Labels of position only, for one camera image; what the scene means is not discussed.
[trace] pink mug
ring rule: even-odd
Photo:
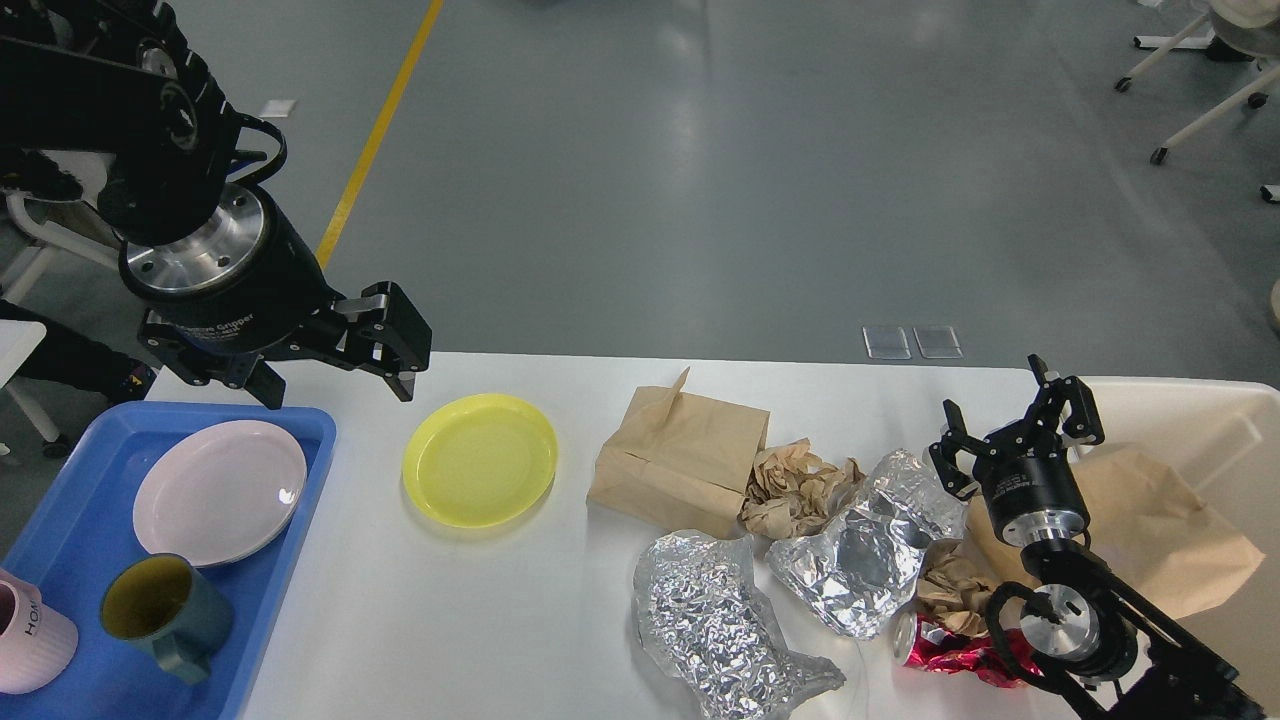
[[[72,661],[76,625],[41,602],[40,591],[0,570],[0,693],[40,689]]]

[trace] crumpled brown paper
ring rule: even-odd
[[[1073,471],[1092,518],[1093,553],[1175,620],[1226,602],[1265,559],[1172,468],[1138,447],[1093,451]],[[1019,550],[996,539],[980,497],[969,503],[966,525],[996,574],[1038,584]]]
[[[600,448],[586,497],[667,530],[728,539],[740,533],[737,514],[769,414],[681,392],[687,378],[686,368],[673,387],[636,388]]]
[[[773,539],[812,536],[827,524],[844,491],[865,477],[852,457],[844,469],[824,462],[810,452],[809,438],[771,447],[755,456],[742,523]]]
[[[987,637],[983,612],[995,592],[996,580],[960,553],[959,541],[938,541],[929,547],[915,600],[920,610],[957,635]]]

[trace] yellow plastic plate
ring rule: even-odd
[[[408,441],[401,474],[413,505],[456,528],[506,523],[556,475],[556,430],[509,395],[472,395],[431,414]]]

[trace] dark teal mug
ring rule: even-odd
[[[232,632],[232,603],[179,555],[152,555],[120,573],[102,597],[102,629],[150,655],[188,685]]]

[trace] mug handle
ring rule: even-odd
[[[177,675],[188,685],[209,679],[209,656],[201,653],[177,633],[156,639],[151,648],[165,673]]]

